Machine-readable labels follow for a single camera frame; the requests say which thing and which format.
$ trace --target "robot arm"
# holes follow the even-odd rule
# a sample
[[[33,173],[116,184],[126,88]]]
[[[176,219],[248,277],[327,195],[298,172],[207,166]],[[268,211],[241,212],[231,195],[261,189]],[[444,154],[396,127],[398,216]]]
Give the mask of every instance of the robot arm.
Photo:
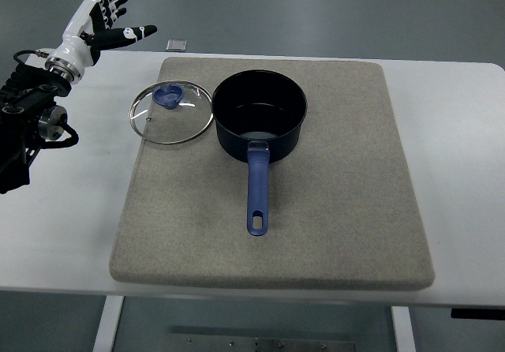
[[[30,182],[28,168],[41,149],[67,148],[79,137],[55,96],[69,94],[84,69],[97,63],[100,51],[124,47],[156,32],[155,26],[111,28],[128,0],[84,0],[67,25],[62,44],[50,54],[20,51],[15,72],[0,89],[0,193]],[[46,69],[24,64],[18,56],[45,58]],[[64,132],[70,137],[57,140]]]
[[[125,47],[156,32],[156,26],[111,29],[126,13],[128,0],[84,0],[63,32],[63,43],[46,60],[46,69],[76,84],[100,51]]]

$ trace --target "white robotic hand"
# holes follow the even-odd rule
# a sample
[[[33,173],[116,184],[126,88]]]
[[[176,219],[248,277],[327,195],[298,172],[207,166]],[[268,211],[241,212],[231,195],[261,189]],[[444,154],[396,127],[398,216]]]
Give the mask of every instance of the white robotic hand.
[[[46,60],[46,69],[76,84],[84,69],[96,64],[100,51],[125,47],[157,31],[156,26],[112,29],[126,13],[128,0],[84,0],[65,31],[63,43]]]

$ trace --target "white table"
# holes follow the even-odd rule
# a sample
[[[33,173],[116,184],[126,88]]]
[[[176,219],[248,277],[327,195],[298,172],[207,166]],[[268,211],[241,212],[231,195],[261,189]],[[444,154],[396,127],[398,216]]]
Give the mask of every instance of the white table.
[[[108,263],[140,145],[129,106],[174,55],[181,56],[103,52],[69,97],[58,99],[80,142],[40,152],[32,184],[0,197],[1,290],[505,306],[505,72],[477,63],[373,60],[386,76],[432,254],[436,280],[428,289],[209,290],[114,281]]]

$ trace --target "handle hole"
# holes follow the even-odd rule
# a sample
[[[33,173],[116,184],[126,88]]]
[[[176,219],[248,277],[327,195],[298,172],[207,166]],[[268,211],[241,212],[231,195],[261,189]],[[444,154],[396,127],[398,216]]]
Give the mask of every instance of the handle hole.
[[[256,210],[252,214],[252,228],[254,230],[261,230],[263,228],[263,212]]]

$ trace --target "blue lid knob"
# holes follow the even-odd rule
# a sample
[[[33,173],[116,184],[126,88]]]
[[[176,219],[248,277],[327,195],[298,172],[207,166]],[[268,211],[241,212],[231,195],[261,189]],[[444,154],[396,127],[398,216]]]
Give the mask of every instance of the blue lid knob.
[[[173,110],[184,98],[184,90],[176,84],[161,85],[152,93],[152,99],[160,106]]]

